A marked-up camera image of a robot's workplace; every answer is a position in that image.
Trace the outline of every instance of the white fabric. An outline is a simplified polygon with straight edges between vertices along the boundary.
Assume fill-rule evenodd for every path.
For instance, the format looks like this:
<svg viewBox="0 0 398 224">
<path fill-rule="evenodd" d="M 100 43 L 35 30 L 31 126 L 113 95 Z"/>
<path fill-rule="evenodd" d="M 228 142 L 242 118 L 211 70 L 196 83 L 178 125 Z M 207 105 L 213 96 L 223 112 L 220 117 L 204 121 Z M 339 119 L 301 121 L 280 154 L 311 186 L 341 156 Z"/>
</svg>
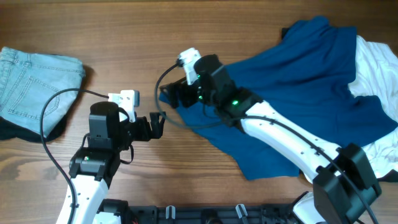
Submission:
<svg viewBox="0 0 398 224">
<path fill-rule="evenodd" d="M 348 84 L 354 96 L 376 95 L 384 112 L 398 121 L 398 58 L 387 44 L 356 38 L 356 79 Z M 363 147 L 377 178 L 398 171 L 398 128 Z"/>
</svg>

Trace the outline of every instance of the folded denim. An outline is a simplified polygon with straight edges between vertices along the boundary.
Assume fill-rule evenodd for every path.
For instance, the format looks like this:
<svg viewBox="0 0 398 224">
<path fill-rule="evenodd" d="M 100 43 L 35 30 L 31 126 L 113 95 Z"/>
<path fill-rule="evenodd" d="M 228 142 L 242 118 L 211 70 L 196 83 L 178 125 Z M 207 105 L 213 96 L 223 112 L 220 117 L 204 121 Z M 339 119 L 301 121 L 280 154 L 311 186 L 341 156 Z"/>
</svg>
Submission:
<svg viewBox="0 0 398 224">
<path fill-rule="evenodd" d="M 18 126 L 40 133 L 39 119 L 45 102 L 56 92 L 79 88 L 85 77 L 77 58 L 28 54 L 3 47 L 0 53 L 0 116 Z M 77 92 L 55 97 L 44 114 L 47 136 L 64 117 Z"/>
</svg>

